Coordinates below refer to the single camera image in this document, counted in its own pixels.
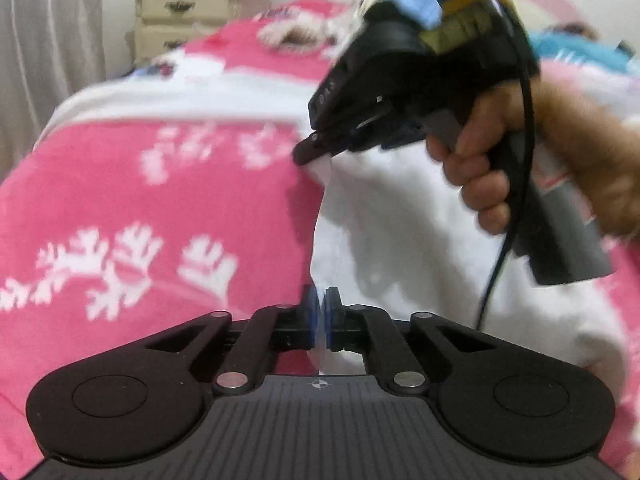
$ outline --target drawer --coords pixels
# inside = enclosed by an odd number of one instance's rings
[[[229,0],[138,0],[144,20],[220,21],[229,16]]]
[[[207,34],[213,34],[215,28],[208,28]],[[136,25],[136,64],[148,61],[155,56],[178,48],[188,41],[207,35],[188,25]]]

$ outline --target drawer handle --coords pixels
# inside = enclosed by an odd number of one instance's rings
[[[187,10],[193,9],[195,6],[196,2],[185,2],[183,0],[167,2],[164,4],[165,9],[169,9],[171,12],[180,12],[181,14],[187,12]]]
[[[185,43],[187,43],[186,41],[165,41],[164,42],[164,47],[169,49],[169,50],[175,50],[176,48],[178,48],[179,46],[183,46]]]

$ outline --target cream dresser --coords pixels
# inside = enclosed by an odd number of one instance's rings
[[[136,0],[136,65],[270,6],[271,0]]]

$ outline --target blue cloth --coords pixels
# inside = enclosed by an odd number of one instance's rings
[[[592,63],[610,72],[640,75],[640,65],[630,60],[627,54],[581,36],[542,32],[530,33],[529,39],[535,53],[543,59],[577,64]]]
[[[426,30],[437,28],[442,22],[442,7],[437,0],[390,0],[400,12],[414,19]]]

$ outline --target black cable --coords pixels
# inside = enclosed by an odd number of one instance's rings
[[[511,23],[508,23],[509,28],[513,30]],[[529,190],[529,180],[531,178],[531,168],[533,165],[533,151],[536,146],[536,118],[533,109],[533,95],[531,93],[531,80],[529,75],[529,67],[526,60],[522,58],[520,51],[518,50],[514,38],[509,35],[511,45],[518,62],[518,70],[520,72],[520,87],[522,88],[522,101],[524,103],[524,131],[525,131],[525,147],[524,147],[524,160],[522,162],[522,189],[520,190],[520,196],[518,197],[518,206],[515,212],[511,212],[513,217],[507,229],[507,234],[504,237],[500,254],[496,260],[494,270],[492,270],[491,277],[487,283],[484,291],[484,296],[480,302],[480,310],[478,312],[478,320],[476,321],[476,330],[481,331],[484,324],[484,318],[486,316],[487,306],[491,299],[491,294],[494,291],[495,283],[500,277],[500,272],[504,267],[504,263],[507,259],[509,251],[513,246],[516,234],[518,232],[518,226],[522,219],[525,202],[527,200],[527,191]]]

